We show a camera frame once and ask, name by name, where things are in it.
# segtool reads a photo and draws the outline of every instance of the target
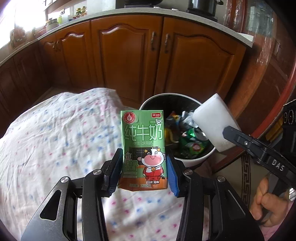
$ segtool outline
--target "green milk carton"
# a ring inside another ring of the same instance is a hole
[[[121,111],[123,167],[118,187],[130,191],[167,189],[162,110]]]

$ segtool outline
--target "human hand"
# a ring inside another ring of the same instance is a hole
[[[255,220],[259,220],[262,217],[262,207],[272,212],[267,220],[263,220],[263,222],[265,222],[265,227],[272,227],[280,224],[285,218],[288,210],[288,201],[286,199],[268,193],[267,177],[260,181],[250,208],[250,212]]]

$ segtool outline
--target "kitchen counter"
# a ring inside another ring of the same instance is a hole
[[[20,47],[19,49],[17,49],[13,53],[11,53],[2,62],[0,62],[0,66],[3,65],[7,60],[9,60],[16,53],[18,53],[21,50],[23,50],[24,48],[26,48],[27,46],[41,40],[42,38],[56,32],[60,29],[63,29],[63,28],[69,27],[71,25],[75,25],[77,23],[84,22],[84,21],[87,21],[90,19],[96,19],[96,18],[101,18],[101,17],[105,17],[105,16],[112,16],[112,15],[123,15],[123,14],[125,14],[125,15],[126,14],[157,14],[157,15],[177,17],[177,18],[181,18],[181,19],[185,19],[185,20],[191,20],[194,22],[205,24],[205,25],[215,28],[217,30],[220,30],[220,31],[236,38],[237,40],[239,40],[243,44],[247,45],[248,47],[252,47],[252,45],[253,45],[253,42],[252,42],[253,36],[237,33],[235,31],[231,30],[230,28],[227,28],[226,26],[223,26],[223,25],[216,23],[212,20],[197,16],[194,14],[176,11],[176,10],[170,10],[170,9],[163,9],[163,8],[121,8],[121,9],[108,10],[108,11],[104,11],[104,12],[98,12],[95,14],[87,15],[87,16],[72,20],[72,21],[67,22],[65,24],[62,24],[62,25],[48,31],[47,33],[43,34],[39,38],[23,45],[22,47]]]

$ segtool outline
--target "pink sleeve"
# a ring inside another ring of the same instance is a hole
[[[292,207],[292,204],[293,202],[289,202],[288,204],[288,211],[287,213],[289,212],[290,208]],[[261,229],[261,232],[263,233],[263,236],[264,236],[264,240],[267,241],[270,239],[270,237],[276,232],[276,230],[279,228],[279,226],[281,225],[278,224],[278,225],[275,225],[273,227],[264,227],[264,226],[260,226],[260,229]]]

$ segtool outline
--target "red brand label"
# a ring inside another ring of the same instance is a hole
[[[157,117],[161,117],[161,114],[160,113],[152,113],[152,118],[157,118]]]
[[[123,120],[127,124],[132,124],[136,119],[136,115],[133,112],[127,112],[123,115]]]

